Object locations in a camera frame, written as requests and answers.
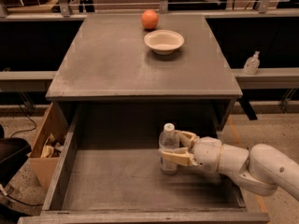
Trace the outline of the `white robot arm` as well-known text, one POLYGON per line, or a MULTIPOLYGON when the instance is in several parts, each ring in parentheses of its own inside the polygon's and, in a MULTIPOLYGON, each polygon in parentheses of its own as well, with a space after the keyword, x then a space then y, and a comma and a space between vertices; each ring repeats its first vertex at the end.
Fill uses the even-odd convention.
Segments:
POLYGON ((183 147, 160 147, 166 161, 228 176, 236 185, 260 196, 273 195, 278 187, 299 200, 299 164, 266 144, 245 149, 220 139, 177 131, 183 147))

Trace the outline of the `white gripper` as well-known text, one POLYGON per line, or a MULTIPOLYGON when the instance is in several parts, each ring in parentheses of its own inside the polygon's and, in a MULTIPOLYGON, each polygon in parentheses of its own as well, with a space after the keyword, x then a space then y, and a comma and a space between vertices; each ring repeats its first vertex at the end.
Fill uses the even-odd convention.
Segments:
POLYGON ((181 166, 197 166, 206 172, 215 173, 218 169, 222 142, 212 137, 199 138, 196 133, 176 130, 179 142, 192 148, 193 154, 187 148, 160 149, 160 156, 181 166))

